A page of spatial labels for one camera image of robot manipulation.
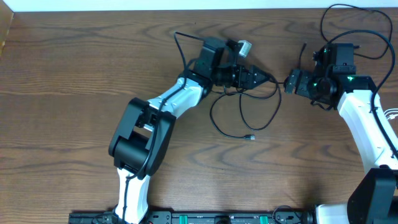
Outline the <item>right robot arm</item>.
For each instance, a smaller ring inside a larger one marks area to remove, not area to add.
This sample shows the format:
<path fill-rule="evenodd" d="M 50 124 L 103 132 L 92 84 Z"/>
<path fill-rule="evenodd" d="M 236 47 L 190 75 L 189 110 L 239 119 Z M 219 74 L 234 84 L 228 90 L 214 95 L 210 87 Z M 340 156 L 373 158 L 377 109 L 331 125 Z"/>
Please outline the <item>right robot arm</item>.
<path fill-rule="evenodd" d="M 288 94 L 337 110 L 358 148 L 365 176 L 348 201 L 303 212 L 301 223 L 397 223 L 397 136 L 369 76 L 357 75 L 353 44 L 326 44 L 313 55 L 312 72 L 293 69 Z"/>

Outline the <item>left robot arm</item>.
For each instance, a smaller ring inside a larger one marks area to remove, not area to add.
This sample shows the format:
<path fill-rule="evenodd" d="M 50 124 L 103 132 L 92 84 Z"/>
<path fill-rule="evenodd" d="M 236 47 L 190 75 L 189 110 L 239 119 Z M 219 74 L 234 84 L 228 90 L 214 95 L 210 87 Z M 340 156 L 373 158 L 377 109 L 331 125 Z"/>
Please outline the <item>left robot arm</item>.
<path fill-rule="evenodd" d="M 149 180 L 162 163 L 176 120 L 206 98 L 214 86 L 252 90 L 270 80 L 269 73 L 238 60 L 247 56 L 246 40 L 202 39 L 198 58 L 183 61 L 183 72 L 165 93 L 144 101 L 133 98 L 109 144 L 120 179 L 117 223 L 140 223 L 147 213 Z"/>

